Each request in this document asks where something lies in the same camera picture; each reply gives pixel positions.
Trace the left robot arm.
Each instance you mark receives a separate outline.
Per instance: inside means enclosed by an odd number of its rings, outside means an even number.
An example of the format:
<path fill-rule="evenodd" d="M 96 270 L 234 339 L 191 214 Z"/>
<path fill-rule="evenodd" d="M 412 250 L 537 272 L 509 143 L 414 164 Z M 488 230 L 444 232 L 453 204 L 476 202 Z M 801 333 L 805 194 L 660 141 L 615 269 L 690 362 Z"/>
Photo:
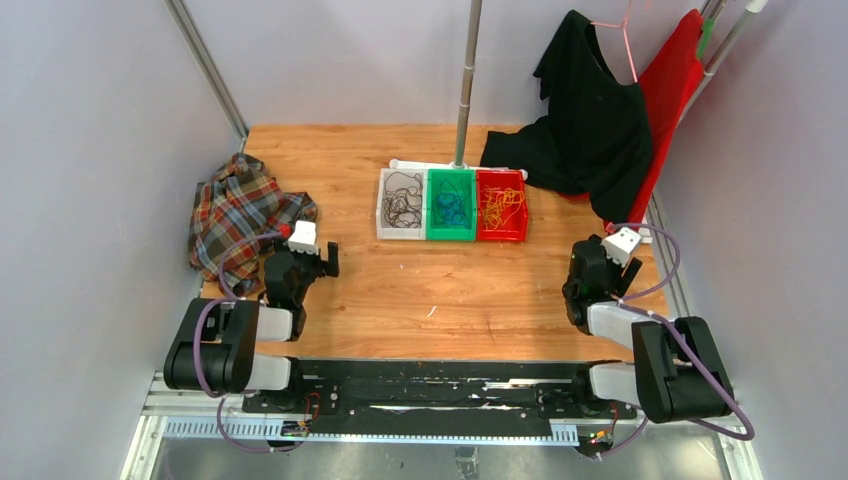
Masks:
<path fill-rule="evenodd" d="M 287 242 L 265 261 L 270 282 L 264 299 L 195 298 L 168 350 L 163 378 L 172 390 L 202 391 L 217 398 L 248 391 L 268 392 L 283 413 L 298 411 L 306 400 L 299 361 L 257 352 L 260 342 L 295 342 L 305 327 L 309 287 L 339 276 L 339 245 L 305 250 Z"/>

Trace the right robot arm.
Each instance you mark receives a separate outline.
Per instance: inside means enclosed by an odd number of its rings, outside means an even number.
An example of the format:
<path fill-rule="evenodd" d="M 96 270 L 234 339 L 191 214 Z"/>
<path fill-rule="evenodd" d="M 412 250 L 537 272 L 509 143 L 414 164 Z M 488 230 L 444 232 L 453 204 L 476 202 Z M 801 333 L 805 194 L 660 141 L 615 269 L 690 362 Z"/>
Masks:
<path fill-rule="evenodd" d="M 617 401 L 640 408 L 654 423 L 730 415 L 735 397 L 707 322 L 697 316 L 661 320 L 625 304 L 641 262 L 614 256 L 611 245 L 597 235 L 573 244 L 562 295 L 574 327 L 630 350 L 633 359 L 579 368 L 574 408 L 595 417 Z"/>

